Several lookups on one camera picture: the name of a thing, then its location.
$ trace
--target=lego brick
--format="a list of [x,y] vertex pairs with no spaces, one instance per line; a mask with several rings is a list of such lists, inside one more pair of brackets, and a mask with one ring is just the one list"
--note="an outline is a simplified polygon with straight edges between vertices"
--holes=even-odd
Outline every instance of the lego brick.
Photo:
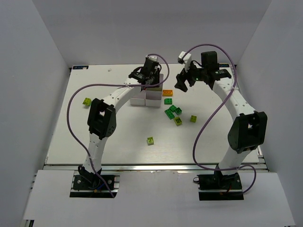
[[196,123],[196,121],[197,121],[197,116],[191,115],[190,121]]
[[177,115],[180,115],[182,113],[182,110],[180,109],[180,107],[178,107],[176,110],[175,110],[175,113]]
[[172,104],[172,98],[166,98],[166,99],[164,99],[164,104],[165,105],[171,105]]
[[175,115],[173,114],[172,111],[170,111],[170,109],[167,109],[166,111],[164,111],[166,113],[166,115],[169,117],[169,119],[173,119],[175,117]]
[[177,126],[182,124],[181,118],[180,117],[175,117],[174,122],[176,123]]
[[173,95],[173,92],[172,90],[163,90],[163,96],[172,96]]
[[174,105],[171,105],[169,109],[170,109],[170,111],[175,112],[176,107]]
[[148,145],[153,145],[153,137],[148,137],[147,138],[147,144]]
[[83,104],[83,105],[86,105],[86,106],[90,106],[90,104],[91,104],[91,99],[90,99],[90,98],[85,98],[82,104]]

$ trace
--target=white wall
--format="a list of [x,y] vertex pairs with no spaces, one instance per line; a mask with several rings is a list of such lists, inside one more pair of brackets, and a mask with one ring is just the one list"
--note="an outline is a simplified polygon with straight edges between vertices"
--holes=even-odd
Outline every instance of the white wall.
[[297,226],[303,227],[303,2],[274,0],[244,55],[240,87],[268,115],[262,146],[277,171]]
[[0,226],[19,226],[69,71],[31,0],[0,0]]
[[71,66],[143,63],[152,52],[176,63],[181,51],[200,43],[218,44],[238,62],[271,0],[33,2]]

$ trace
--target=black cable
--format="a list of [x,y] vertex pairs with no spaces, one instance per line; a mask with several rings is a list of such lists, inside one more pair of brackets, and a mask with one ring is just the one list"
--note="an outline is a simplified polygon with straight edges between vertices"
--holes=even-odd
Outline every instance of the black cable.
[[192,60],[191,62],[197,63],[202,68],[202,65],[199,62],[197,62],[196,60]]
[[101,179],[99,179],[99,183],[97,184],[96,187],[94,187],[94,188],[88,187],[88,188],[89,188],[89,189],[96,189],[96,188],[98,188],[98,186],[100,185],[100,183],[101,183]]
[[199,178],[199,177],[196,176],[196,177],[193,179],[193,182],[194,182],[194,183],[199,183],[199,181],[195,181],[196,178]]

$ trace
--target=white panel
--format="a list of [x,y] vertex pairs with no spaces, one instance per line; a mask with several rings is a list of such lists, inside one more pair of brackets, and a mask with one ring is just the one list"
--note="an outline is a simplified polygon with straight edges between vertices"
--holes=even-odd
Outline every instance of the white panel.
[[[66,108],[72,94],[80,87],[93,83],[121,84],[140,65],[95,65],[88,70],[72,70],[62,110],[49,148],[47,164],[82,164],[86,152],[71,136],[66,123]],[[167,74],[162,65],[164,76]],[[182,109],[183,124],[176,126],[160,108],[131,106],[126,103],[117,113],[117,128],[108,139],[102,158],[103,164],[162,164],[193,163],[192,148],[195,138],[205,121],[222,103],[221,99],[203,82],[197,82],[186,93],[174,88],[176,75],[182,65],[170,65],[170,77],[163,89],[173,89],[173,104]],[[71,128],[84,144],[89,143],[87,118],[89,109],[82,105],[86,97],[102,99],[115,90],[114,87],[89,87],[79,92],[71,105]],[[191,115],[197,122],[190,122]],[[196,158],[202,163],[219,163],[229,144],[227,134],[232,118],[226,107],[214,117],[201,135],[196,148]],[[147,138],[153,136],[155,144],[147,146]],[[258,162],[257,153],[250,153],[245,162]]]
[[16,227],[69,72],[31,0],[0,5],[0,226]]
[[[271,0],[33,2],[71,66],[136,64],[151,52],[176,63],[180,50],[200,43],[220,45],[237,63]],[[193,57],[200,59],[200,52]]]
[[268,115],[263,153],[298,226],[302,196],[303,2],[273,1],[238,65],[241,91]]
[[[278,227],[294,221],[277,174],[258,174],[243,201],[199,201],[194,173],[122,173],[114,199],[69,198],[73,171],[38,172],[25,219],[37,227]],[[253,173],[240,173],[243,187]]]

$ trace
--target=wire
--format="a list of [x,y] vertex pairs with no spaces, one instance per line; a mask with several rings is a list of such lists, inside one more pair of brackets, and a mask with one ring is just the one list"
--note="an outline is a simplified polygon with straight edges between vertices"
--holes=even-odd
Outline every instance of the wire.
[[227,95],[227,97],[223,100],[223,102],[218,106],[218,108],[213,112],[213,114],[207,119],[207,121],[205,122],[205,124],[203,125],[202,129],[200,130],[200,132],[198,133],[196,139],[195,139],[195,142],[194,142],[194,146],[193,146],[193,160],[195,162],[195,164],[197,166],[199,166],[200,168],[202,169],[205,169],[205,170],[212,170],[212,171],[229,171],[229,170],[238,170],[238,169],[242,169],[244,167],[250,167],[252,168],[252,170],[254,171],[254,179],[251,183],[251,185],[248,187],[248,189],[246,189],[245,191],[243,191],[242,193],[239,193],[239,194],[244,194],[246,192],[248,192],[252,186],[254,185],[255,181],[256,181],[256,178],[257,178],[257,171],[256,169],[252,166],[252,165],[249,165],[249,164],[246,164],[246,165],[243,165],[243,166],[240,166],[240,167],[235,167],[235,168],[226,168],[226,169],[213,169],[213,168],[208,168],[208,167],[205,167],[205,166],[202,166],[201,164],[199,164],[196,160],[196,146],[197,146],[197,143],[198,143],[198,140],[202,134],[202,132],[204,131],[204,129],[207,127],[207,125],[209,124],[209,122],[213,119],[213,117],[219,112],[219,110],[225,105],[225,103],[227,102],[227,100],[232,96],[232,93],[237,85],[237,78],[238,78],[238,74],[237,74],[237,69],[235,67],[235,64],[233,63],[233,60],[232,58],[230,57],[230,55],[224,50],[222,49],[220,46],[217,46],[215,44],[199,44],[197,46],[194,46],[192,48],[190,48],[182,57],[182,60],[184,59],[184,57],[189,53],[191,52],[193,49],[197,48],[197,47],[200,47],[200,46],[213,46],[213,47],[216,47],[218,48],[219,50],[221,50],[225,55],[226,57],[229,59],[229,61],[231,62],[232,64],[232,67],[234,68],[234,83],[232,85],[232,89],[231,91],[229,92],[229,94]]
[[100,185],[100,182],[101,182],[101,180],[99,179],[99,183],[97,184],[96,187],[94,187],[94,188],[89,187],[89,188],[90,188],[90,189],[96,189],[96,188]]
[[[166,64],[167,66],[167,76],[166,78],[161,81],[160,83],[158,84],[155,84],[155,85],[141,85],[141,84],[128,84],[127,86],[128,87],[157,87],[161,84],[163,84],[169,77],[169,65],[167,63],[167,61],[159,54],[156,54],[156,53],[151,53],[151,54],[148,54],[147,56],[158,56],[160,57]],[[88,85],[85,85],[83,87],[80,87],[77,91],[75,91],[74,94],[72,94],[69,102],[68,102],[68,105],[67,105],[67,112],[66,112],[66,122],[67,122],[67,127],[68,127],[68,130],[70,131],[71,135],[74,137],[74,139],[85,149],[88,157],[89,157],[89,162],[90,162],[90,166],[91,166],[91,169],[93,170],[93,172],[96,174],[97,177],[100,178],[100,180],[104,183],[104,185],[106,186],[106,188],[108,189],[109,193],[111,194],[111,196],[114,198],[115,196],[113,195],[112,191],[110,190],[108,184],[106,183],[106,181],[103,179],[103,177],[95,170],[95,167],[94,167],[94,164],[91,160],[91,155],[90,155],[90,152],[89,150],[87,149],[87,147],[78,139],[78,137],[74,134],[74,132],[72,131],[71,129],[71,123],[70,123],[70,110],[71,110],[71,103],[74,99],[74,97],[83,89],[85,88],[88,88],[88,87],[95,87],[95,86],[106,86],[106,87],[125,87],[125,84],[88,84]]]
[[100,187],[98,187],[97,190],[100,190],[103,186],[104,186],[104,184],[102,184]]
[[196,176],[196,177],[193,179],[193,182],[194,182],[194,183],[199,183],[199,180],[195,181],[196,178],[199,178],[199,177]]

